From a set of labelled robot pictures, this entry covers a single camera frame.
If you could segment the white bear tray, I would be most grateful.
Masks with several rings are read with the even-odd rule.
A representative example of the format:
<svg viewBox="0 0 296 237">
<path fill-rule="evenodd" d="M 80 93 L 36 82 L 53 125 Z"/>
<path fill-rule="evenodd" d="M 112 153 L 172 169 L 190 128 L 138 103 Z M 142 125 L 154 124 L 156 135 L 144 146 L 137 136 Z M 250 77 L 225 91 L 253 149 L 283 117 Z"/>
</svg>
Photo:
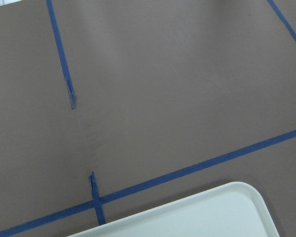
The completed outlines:
<svg viewBox="0 0 296 237">
<path fill-rule="evenodd" d="M 277 237 L 261 194 L 230 182 L 80 233 L 77 237 Z"/>
</svg>

